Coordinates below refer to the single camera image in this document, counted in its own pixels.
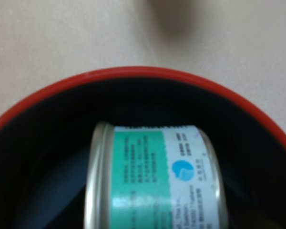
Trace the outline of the small tin can green label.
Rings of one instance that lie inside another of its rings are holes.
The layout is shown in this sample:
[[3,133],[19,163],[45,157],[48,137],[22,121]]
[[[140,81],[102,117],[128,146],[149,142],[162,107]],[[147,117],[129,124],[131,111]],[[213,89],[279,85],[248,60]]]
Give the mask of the small tin can green label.
[[227,229],[215,150],[193,125],[96,125],[85,192],[86,229]]

